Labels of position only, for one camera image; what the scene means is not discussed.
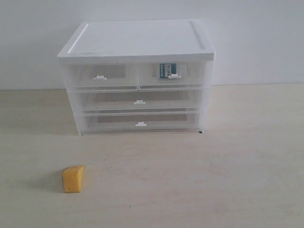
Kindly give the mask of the clear bottom wide drawer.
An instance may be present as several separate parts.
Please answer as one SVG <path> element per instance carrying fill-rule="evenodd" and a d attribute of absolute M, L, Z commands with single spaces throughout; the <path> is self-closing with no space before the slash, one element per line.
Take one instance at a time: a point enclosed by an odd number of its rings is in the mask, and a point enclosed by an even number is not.
<path fill-rule="evenodd" d="M 199 115 L 195 112 L 138 113 L 105 116 L 87 116 L 84 133 L 161 130 L 201 129 Z"/>

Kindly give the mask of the white teal labelled bottle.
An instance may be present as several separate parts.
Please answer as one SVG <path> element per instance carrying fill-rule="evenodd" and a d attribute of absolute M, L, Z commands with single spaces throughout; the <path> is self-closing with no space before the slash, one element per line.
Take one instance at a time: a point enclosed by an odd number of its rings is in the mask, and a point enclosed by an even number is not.
<path fill-rule="evenodd" d="M 160 79 L 173 79 L 178 76 L 176 63 L 162 63 L 159 65 L 159 78 Z"/>

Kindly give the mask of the white plastic drawer cabinet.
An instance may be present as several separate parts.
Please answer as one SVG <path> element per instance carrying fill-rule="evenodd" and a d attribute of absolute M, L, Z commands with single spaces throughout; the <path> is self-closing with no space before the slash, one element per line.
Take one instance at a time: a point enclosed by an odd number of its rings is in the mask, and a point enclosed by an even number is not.
<path fill-rule="evenodd" d="M 82 23 L 58 54 L 66 91 L 79 135 L 84 133 L 87 116 L 105 116 L 138 113 L 195 112 L 199 115 L 202 133 L 208 112 L 210 83 L 215 50 L 206 37 L 202 25 L 194 19 L 150 21 L 105 21 Z M 203 85 L 188 89 L 79 89 L 77 70 L 84 65 L 139 65 L 149 63 L 201 63 Z M 137 91 L 200 90 L 197 108 L 123 109 L 82 111 L 81 94 Z"/>

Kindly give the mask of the clear wide drawer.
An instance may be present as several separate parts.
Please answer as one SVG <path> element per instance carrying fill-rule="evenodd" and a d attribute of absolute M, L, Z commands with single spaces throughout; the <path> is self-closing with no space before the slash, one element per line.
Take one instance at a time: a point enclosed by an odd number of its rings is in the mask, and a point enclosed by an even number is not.
<path fill-rule="evenodd" d="M 161 130 L 201 129 L 199 115 L 195 112 L 138 113 L 105 116 L 87 116 L 84 133 Z"/>
<path fill-rule="evenodd" d="M 197 108 L 200 90 L 137 91 L 81 94 L 82 111 Z"/>

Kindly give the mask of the yellow cheese wedge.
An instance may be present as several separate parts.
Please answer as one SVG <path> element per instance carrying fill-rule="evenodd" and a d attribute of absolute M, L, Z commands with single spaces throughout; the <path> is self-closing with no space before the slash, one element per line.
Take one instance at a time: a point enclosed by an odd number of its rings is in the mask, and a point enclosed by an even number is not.
<path fill-rule="evenodd" d="M 79 193 L 82 188 L 84 165 L 71 166 L 62 171 L 65 193 Z"/>

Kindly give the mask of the clear middle wide drawer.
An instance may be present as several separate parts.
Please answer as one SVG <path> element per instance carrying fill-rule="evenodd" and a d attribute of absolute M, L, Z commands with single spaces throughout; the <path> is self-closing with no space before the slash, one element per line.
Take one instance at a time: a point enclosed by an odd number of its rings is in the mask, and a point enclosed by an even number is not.
<path fill-rule="evenodd" d="M 81 94 L 82 111 L 197 108 L 200 90 L 137 91 Z"/>

